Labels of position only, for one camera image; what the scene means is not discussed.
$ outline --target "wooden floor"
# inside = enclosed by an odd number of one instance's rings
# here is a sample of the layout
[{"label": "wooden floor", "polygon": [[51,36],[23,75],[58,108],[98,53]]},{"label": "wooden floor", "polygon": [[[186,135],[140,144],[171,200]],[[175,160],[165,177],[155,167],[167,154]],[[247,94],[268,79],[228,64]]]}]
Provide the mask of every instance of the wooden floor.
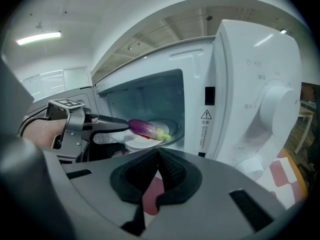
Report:
[{"label": "wooden floor", "polygon": [[[302,117],[299,117],[295,126],[293,127],[289,138],[287,139],[285,145],[284,145],[284,149],[289,153],[289,155],[292,157],[293,161],[295,162],[295,164],[298,166],[299,164],[302,164],[304,167],[306,167],[309,171],[312,171],[313,167],[312,164],[310,164],[308,162],[308,158],[307,158],[307,149],[312,142],[314,141],[314,135],[312,133],[312,127],[310,127],[306,138],[304,140],[304,143],[302,144],[302,147],[300,148],[299,152],[296,154],[295,150],[302,138],[302,135],[304,134],[304,131],[306,129],[307,126],[307,122],[308,119],[306,118],[306,120],[303,120]],[[306,174],[304,171],[300,170],[301,175],[304,179],[304,182],[306,184],[306,186],[309,186],[309,182],[308,179],[306,177]]]}]

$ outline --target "black cable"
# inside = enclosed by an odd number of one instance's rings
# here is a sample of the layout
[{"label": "black cable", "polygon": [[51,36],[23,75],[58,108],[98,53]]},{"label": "black cable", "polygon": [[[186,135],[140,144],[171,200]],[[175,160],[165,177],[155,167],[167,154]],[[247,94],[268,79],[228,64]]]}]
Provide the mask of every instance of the black cable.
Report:
[{"label": "black cable", "polygon": [[36,118],[31,118],[29,121],[27,121],[21,128],[20,130],[20,136],[22,137],[24,134],[25,129],[27,128],[28,125],[30,125],[32,122],[36,120],[47,120],[46,118],[41,118],[41,117],[36,117]]},{"label": "black cable", "polygon": [[49,109],[49,108],[51,108],[51,107],[53,107],[53,105],[46,106],[44,109],[41,109],[41,110],[38,111],[37,113],[34,113],[33,115],[29,116],[29,117],[28,117],[26,120],[24,120],[24,121],[22,122],[22,124],[20,125],[19,132],[20,132],[20,130],[21,130],[21,127],[24,125],[24,123],[25,123],[26,121],[28,121],[30,118],[33,118],[34,116],[38,115],[38,114],[41,113],[42,111],[45,111],[45,110],[47,110],[47,109]]}]

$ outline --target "white microwave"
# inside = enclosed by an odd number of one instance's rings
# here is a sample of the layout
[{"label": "white microwave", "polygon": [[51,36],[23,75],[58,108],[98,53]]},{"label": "white microwave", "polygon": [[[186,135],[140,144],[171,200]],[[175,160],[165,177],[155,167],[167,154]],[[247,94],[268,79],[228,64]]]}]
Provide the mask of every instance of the white microwave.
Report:
[{"label": "white microwave", "polygon": [[69,98],[104,116],[167,120],[174,129],[162,146],[258,179],[298,118],[301,82],[293,38],[255,23],[223,20],[216,37],[143,54],[94,86],[37,101],[28,113],[48,100]]}]

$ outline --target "warning triangle symbol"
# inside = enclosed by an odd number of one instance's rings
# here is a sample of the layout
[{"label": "warning triangle symbol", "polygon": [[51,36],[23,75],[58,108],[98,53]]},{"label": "warning triangle symbol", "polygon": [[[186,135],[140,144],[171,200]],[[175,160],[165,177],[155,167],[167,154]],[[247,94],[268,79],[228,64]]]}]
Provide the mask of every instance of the warning triangle symbol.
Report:
[{"label": "warning triangle symbol", "polygon": [[212,119],[208,110],[204,112],[204,114],[201,116],[201,119]]}]

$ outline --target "white knob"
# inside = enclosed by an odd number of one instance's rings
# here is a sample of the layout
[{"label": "white knob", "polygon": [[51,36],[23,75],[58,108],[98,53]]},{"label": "white knob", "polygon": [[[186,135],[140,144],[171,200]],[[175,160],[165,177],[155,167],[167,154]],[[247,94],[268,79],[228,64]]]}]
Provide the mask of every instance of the white knob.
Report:
[{"label": "white knob", "polygon": [[254,181],[260,179],[261,176],[264,174],[264,168],[258,157],[252,157],[243,160],[240,163],[238,163],[234,168]]},{"label": "white knob", "polygon": [[260,121],[274,136],[287,138],[297,121],[299,109],[299,98],[293,89],[274,86],[263,97]]}]

